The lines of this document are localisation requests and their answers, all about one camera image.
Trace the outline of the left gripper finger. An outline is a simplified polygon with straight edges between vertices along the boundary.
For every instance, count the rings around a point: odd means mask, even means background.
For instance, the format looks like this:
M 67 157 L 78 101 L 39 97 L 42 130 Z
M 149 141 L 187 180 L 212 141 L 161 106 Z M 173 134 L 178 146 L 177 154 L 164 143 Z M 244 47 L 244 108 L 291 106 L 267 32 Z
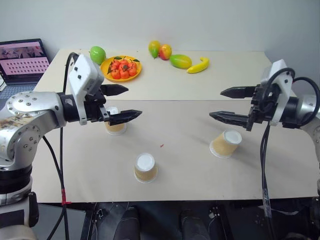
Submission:
M 107 97 L 117 96 L 129 90 L 127 87 L 120 84 L 102 84 L 100 89 L 101 92 Z
M 119 111 L 116 106 L 102 106 L 100 113 L 103 122 L 108 122 L 110 126 L 115 126 L 136 119 L 142 114 L 142 111 L 134 109 Z

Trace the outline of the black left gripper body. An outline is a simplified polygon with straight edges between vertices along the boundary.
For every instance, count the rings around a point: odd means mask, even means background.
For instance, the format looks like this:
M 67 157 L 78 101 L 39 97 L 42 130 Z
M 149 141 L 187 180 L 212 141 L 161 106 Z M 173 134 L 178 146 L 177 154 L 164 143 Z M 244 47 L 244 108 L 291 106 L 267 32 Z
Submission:
M 90 95 L 88 93 L 85 95 L 84 107 L 86 118 L 92 123 L 104 122 L 107 117 L 107 111 L 104 107 L 104 104 L 106 103 L 105 95 L 107 90 L 107 86 L 101 86 L 94 95 Z

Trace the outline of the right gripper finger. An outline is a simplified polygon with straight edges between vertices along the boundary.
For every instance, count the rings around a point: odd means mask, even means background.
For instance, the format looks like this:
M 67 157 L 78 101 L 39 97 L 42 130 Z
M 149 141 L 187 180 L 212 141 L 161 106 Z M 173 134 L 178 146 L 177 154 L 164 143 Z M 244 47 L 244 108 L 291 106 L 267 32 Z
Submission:
M 255 92 L 255 86 L 234 86 L 220 92 L 220 95 L 232 99 L 251 98 Z
M 243 128 L 248 128 L 250 126 L 248 115 L 236 114 L 230 111 L 215 111 L 210 112 L 209 116 L 228 125 L 235 125 Z

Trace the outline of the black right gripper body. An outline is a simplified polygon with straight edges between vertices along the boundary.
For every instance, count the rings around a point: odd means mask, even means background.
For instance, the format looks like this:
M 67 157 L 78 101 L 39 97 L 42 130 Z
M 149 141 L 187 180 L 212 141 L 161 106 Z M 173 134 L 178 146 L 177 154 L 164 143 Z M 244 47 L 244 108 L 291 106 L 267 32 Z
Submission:
M 245 126 L 247 131 L 251 131 L 254 123 L 261 124 L 263 121 L 270 120 L 269 111 L 274 106 L 274 96 L 265 87 L 258 84 L 254 90 L 251 99 L 251 108 L 248 114 L 248 120 Z

